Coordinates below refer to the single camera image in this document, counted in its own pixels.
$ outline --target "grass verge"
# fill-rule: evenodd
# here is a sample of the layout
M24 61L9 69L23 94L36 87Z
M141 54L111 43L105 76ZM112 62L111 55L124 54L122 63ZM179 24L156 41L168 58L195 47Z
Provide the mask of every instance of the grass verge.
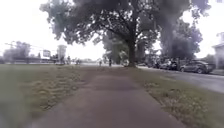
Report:
M187 127L222 128L224 126L223 94L167 78L162 73L139 69L128 69L126 72L142 85L163 109Z

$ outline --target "person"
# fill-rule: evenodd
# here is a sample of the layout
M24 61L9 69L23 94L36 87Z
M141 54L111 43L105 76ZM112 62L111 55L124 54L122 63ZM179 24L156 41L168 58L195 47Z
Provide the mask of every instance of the person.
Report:
M102 65L102 61L99 61L99 65L100 65L100 66Z
M112 60L111 60L111 58L109 59L109 67L111 67L112 66Z

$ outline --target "dark car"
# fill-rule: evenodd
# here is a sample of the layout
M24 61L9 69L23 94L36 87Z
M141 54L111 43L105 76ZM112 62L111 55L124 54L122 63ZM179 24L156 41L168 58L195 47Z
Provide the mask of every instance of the dark car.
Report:
M180 67L181 72L195 72L199 74L210 73L214 70L213 64L208 64L203 61L190 61L187 64Z

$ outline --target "white building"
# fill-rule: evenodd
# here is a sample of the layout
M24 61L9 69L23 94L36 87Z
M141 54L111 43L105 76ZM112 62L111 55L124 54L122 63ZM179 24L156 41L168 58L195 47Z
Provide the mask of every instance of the white building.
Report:
M224 66L224 32L218 34L220 38L220 43L214 46L215 49L215 60L216 60L216 67L223 68Z

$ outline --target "pedestrian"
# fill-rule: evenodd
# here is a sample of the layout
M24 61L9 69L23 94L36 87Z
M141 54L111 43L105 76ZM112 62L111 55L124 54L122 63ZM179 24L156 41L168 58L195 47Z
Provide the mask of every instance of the pedestrian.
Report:
M102 61L99 61L99 65L100 65L100 67L101 67L101 65L102 65Z

